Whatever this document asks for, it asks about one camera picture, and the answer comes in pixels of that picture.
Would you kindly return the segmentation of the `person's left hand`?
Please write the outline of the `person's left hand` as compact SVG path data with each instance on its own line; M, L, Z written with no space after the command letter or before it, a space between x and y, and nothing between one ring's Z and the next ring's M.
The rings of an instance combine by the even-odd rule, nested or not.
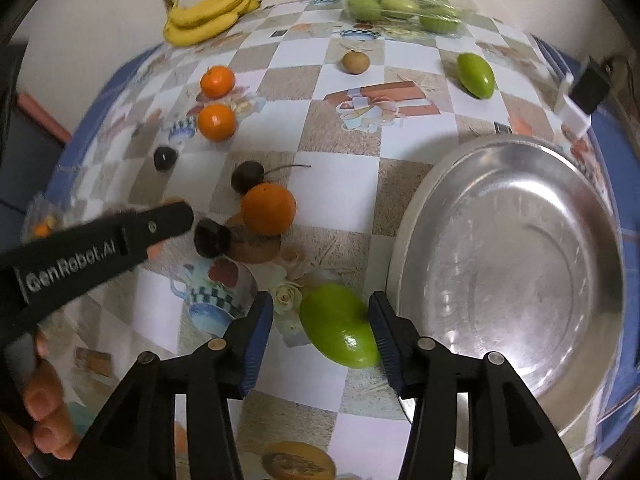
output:
M40 361L23 394L26 411L35 421L34 429L26 430L6 416L2 416L2 420L24 457L39 450L58 460L70 460L78 448L80 437L75 434L64 402L61 379L47 360L46 337L41 332L35 334L35 345Z

